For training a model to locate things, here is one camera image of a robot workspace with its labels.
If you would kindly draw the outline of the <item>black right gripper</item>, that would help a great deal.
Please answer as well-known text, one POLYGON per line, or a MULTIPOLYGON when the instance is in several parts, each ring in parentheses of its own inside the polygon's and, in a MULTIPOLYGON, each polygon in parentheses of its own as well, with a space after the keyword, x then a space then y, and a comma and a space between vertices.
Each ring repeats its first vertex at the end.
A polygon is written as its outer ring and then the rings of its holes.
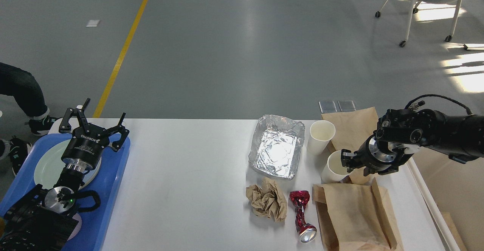
POLYGON ((396 152, 388 148, 387 141, 377 141, 375 135, 371 135, 358 151, 352 152, 347 149, 341 150, 341 165, 347 172, 354 169, 364 168, 363 175, 388 175, 399 171, 399 167, 413 156, 404 153, 403 148, 397 148, 396 152))

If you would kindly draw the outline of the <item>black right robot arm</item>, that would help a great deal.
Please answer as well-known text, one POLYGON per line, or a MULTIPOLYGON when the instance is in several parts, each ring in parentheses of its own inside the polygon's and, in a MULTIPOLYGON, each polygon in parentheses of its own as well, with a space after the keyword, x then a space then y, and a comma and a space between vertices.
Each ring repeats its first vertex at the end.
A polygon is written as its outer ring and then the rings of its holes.
POLYGON ((340 162, 348 172, 363 168, 363 175, 398 172, 420 148, 443 153, 450 160, 465 164, 484 156, 484 117, 452 98, 446 100, 463 107, 463 116, 448 116, 438 110, 421 109, 425 95, 418 96, 403 109, 388 109, 376 130, 357 151, 343 149, 340 162))

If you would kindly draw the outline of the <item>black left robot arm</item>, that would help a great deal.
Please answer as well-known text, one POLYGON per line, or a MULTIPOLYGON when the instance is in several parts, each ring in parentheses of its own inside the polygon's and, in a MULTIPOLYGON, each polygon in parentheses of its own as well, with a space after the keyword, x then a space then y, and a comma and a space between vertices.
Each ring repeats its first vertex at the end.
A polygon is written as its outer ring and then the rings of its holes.
POLYGON ((124 116, 111 128, 68 108, 35 144, 1 202, 2 251, 98 251, 126 167, 124 116))

